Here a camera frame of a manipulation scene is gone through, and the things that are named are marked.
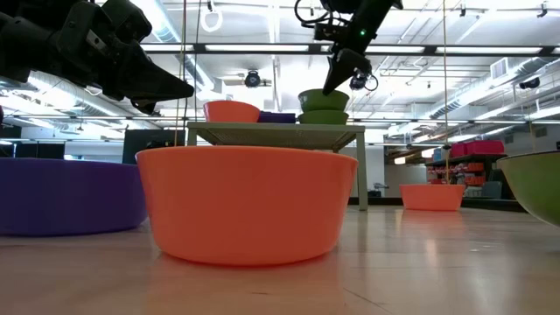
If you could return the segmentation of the large red storage bin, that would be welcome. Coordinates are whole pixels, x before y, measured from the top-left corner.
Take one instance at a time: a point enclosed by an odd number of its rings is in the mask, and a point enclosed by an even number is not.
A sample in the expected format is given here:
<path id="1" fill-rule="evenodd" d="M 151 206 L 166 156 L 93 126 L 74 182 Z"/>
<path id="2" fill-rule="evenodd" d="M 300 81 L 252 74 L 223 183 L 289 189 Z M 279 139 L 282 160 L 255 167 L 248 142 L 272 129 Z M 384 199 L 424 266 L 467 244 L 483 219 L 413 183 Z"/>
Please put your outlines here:
<path id="1" fill-rule="evenodd" d="M 476 140 L 465 143 L 467 155 L 501 155 L 505 147 L 500 140 Z"/>

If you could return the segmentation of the black linear pendant light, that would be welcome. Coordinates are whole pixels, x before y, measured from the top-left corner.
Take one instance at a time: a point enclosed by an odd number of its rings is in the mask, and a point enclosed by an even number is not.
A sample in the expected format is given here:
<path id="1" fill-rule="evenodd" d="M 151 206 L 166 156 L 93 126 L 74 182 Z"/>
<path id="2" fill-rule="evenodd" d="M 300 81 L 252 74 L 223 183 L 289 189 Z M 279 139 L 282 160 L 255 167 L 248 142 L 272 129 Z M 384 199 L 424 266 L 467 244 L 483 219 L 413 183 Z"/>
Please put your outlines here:
<path id="1" fill-rule="evenodd" d="M 147 53 L 175 54 L 279 54 L 327 55 L 330 46 L 309 44 L 141 44 Z M 452 57 L 555 57 L 560 58 L 560 46 L 511 46 L 511 45 L 370 45 L 366 55 L 381 56 L 444 56 Z"/>

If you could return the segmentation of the green perforated metal rack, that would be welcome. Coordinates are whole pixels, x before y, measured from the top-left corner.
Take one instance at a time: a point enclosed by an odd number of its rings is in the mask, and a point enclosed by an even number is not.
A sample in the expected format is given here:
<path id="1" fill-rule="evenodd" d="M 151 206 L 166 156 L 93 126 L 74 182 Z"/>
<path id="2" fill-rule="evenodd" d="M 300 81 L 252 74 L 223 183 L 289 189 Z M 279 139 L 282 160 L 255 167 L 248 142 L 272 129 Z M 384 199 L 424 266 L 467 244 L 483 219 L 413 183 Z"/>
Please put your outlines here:
<path id="1" fill-rule="evenodd" d="M 248 122 L 189 122 L 186 144 L 198 139 L 211 145 L 240 145 L 293 148 L 339 152 L 350 143 L 356 145 L 358 161 L 358 205 L 368 209 L 365 128 L 355 125 L 286 124 Z"/>

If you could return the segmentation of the orange plastic bowl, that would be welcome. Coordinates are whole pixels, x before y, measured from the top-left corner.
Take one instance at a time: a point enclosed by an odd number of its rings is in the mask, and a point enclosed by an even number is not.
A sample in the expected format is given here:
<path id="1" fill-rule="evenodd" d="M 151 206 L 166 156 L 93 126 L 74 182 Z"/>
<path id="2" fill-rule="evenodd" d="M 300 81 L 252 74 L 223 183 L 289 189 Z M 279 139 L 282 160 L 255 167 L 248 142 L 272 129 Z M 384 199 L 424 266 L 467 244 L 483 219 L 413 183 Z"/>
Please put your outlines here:
<path id="1" fill-rule="evenodd" d="M 331 251 L 358 162 L 336 153 L 182 146 L 136 154 L 151 231 L 166 254 L 264 266 Z"/>
<path id="2" fill-rule="evenodd" d="M 458 211 L 464 191 L 463 185 L 400 185 L 403 206 L 417 211 Z"/>
<path id="3" fill-rule="evenodd" d="M 209 101 L 204 112 L 210 123 L 256 123 L 261 110 L 242 101 Z"/>

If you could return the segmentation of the black monitor screen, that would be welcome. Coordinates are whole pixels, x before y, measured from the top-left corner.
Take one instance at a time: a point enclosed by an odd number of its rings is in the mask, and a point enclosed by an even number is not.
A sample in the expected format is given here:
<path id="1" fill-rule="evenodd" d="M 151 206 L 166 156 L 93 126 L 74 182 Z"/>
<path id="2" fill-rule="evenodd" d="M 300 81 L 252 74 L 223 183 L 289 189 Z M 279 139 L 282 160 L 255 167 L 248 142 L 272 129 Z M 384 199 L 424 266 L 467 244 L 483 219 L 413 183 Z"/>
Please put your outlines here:
<path id="1" fill-rule="evenodd" d="M 16 158 L 63 159 L 66 146 L 63 143 L 20 143 L 16 145 Z"/>

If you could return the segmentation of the blue plastic bowl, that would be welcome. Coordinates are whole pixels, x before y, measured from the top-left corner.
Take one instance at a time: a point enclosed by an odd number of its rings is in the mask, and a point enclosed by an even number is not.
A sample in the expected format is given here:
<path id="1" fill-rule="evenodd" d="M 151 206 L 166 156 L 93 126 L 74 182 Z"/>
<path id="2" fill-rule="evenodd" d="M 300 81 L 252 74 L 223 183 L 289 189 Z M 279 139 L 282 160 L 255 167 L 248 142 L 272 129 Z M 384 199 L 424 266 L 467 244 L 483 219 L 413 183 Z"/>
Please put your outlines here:
<path id="1" fill-rule="evenodd" d="M 261 111 L 257 120 L 259 123 L 295 123 L 296 115 L 292 113 L 273 113 Z"/>
<path id="2" fill-rule="evenodd" d="M 0 235 L 90 235 L 146 219 L 133 164 L 0 158 Z"/>

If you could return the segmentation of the white air vent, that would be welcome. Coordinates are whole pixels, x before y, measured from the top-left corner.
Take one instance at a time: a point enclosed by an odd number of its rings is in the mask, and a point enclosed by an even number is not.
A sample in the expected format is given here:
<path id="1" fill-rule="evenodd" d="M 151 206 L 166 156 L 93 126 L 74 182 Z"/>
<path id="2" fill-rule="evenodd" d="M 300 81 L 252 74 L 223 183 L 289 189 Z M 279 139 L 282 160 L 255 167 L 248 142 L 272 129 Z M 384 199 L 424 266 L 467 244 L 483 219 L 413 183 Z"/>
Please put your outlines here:
<path id="1" fill-rule="evenodd" d="M 504 77 L 508 74 L 508 57 L 504 57 L 494 62 L 490 66 L 490 74 L 493 80 Z"/>

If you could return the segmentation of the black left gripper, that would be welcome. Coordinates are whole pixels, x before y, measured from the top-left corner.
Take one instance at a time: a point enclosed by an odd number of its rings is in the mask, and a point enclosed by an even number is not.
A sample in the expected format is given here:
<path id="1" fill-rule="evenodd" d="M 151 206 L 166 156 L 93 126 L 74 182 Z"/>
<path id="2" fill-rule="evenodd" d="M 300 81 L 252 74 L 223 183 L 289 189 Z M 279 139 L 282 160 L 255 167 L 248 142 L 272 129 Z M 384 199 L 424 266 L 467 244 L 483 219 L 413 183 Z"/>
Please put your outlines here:
<path id="1" fill-rule="evenodd" d="M 65 78 L 113 99 L 127 97 L 146 115 L 155 113 L 155 102 L 193 96 L 193 86 L 156 65 L 137 41 L 121 41 L 101 5 L 54 0 L 54 7 L 60 18 L 55 47 L 68 63 Z"/>

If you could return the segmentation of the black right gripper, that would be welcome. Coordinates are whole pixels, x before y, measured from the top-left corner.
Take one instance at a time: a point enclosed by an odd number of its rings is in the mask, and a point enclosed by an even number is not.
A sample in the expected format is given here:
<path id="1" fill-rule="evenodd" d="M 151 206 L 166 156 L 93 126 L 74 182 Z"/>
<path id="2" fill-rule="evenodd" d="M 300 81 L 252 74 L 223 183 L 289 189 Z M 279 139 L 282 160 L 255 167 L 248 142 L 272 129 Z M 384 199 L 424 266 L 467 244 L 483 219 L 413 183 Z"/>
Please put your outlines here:
<path id="1" fill-rule="evenodd" d="M 324 95 L 329 95 L 357 73 L 365 75 L 371 73 L 371 63 L 363 54 L 375 38 L 375 24 L 332 26 L 333 56 L 327 58 L 329 71 L 322 89 Z"/>

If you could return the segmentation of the black storage shelf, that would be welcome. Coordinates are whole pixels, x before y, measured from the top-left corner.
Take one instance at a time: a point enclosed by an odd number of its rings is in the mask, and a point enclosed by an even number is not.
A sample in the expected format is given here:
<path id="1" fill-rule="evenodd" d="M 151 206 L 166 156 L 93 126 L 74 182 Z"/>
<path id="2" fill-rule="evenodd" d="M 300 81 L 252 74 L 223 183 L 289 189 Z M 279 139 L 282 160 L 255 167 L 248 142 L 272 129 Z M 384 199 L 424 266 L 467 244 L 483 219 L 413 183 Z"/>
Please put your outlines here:
<path id="1" fill-rule="evenodd" d="M 482 198 L 481 188 L 488 181 L 502 183 L 501 200 L 512 200 L 513 194 L 497 161 L 505 158 L 501 155 L 465 155 L 427 163 L 427 180 L 434 185 L 463 185 L 464 198 Z"/>

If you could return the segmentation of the silver ventilation duct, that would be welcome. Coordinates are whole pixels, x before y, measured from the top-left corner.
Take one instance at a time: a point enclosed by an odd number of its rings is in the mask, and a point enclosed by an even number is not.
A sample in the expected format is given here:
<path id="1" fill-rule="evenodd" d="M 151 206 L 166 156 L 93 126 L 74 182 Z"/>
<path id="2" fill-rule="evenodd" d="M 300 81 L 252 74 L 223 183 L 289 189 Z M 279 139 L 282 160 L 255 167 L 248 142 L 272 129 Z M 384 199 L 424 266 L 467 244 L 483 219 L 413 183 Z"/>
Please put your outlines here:
<path id="1" fill-rule="evenodd" d="M 508 72 L 502 78 L 493 80 L 488 73 L 472 83 L 459 88 L 447 95 L 444 99 L 434 104 L 422 118 L 438 119 L 453 110 L 461 109 L 466 105 L 476 102 L 499 88 L 514 83 L 521 83 L 532 76 L 546 72 L 550 67 L 560 63 L 556 57 L 516 58 L 508 57 Z"/>

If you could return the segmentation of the black aluminium table frame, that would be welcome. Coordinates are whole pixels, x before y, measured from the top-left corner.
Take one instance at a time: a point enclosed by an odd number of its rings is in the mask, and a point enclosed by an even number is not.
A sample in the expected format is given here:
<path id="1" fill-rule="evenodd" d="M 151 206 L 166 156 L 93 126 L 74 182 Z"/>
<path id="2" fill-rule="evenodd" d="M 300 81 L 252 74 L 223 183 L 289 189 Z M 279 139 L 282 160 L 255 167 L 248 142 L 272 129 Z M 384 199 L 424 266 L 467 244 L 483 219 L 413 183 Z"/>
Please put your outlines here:
<path id="1" fill-rule="evenodd" d="M 369 206 L 399 207 L 403 205 L 403 200 L 401 198 L 392 197 L 374 197 L 368 198 L 367 204 Z M 472 208 L 510 213 L 527 213 L 527 211 L 514 199 L 466 198 L 462 199 L 460 208 Z"/>

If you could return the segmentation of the black wall television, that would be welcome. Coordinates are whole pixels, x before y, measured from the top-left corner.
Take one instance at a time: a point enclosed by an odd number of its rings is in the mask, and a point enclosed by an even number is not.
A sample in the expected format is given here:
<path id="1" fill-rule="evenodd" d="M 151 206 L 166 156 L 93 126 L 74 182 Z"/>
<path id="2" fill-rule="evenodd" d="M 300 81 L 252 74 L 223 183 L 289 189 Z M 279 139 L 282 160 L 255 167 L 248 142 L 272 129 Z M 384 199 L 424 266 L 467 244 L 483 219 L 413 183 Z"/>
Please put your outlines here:
<path id="1" fill-rule="evenodd" d="M 148 149 L 172 146 L 184 146 L 186 132 L 184 130 L 163 129 L 129 129 L 125 131 L 122 163 L 135 165 L 136 154 Z"/>

